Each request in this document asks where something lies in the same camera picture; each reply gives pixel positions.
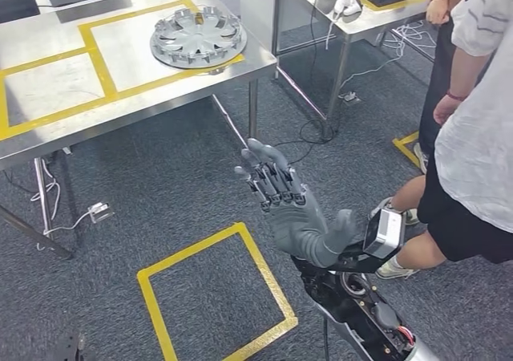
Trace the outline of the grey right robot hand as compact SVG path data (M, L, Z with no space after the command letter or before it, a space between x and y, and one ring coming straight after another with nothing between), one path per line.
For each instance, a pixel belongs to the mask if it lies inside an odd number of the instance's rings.
M266 216L278 249L319 268L336 263L358 233L356 215L341 209L328 225L319 203L280 150L249 138L246 166L234 171Z

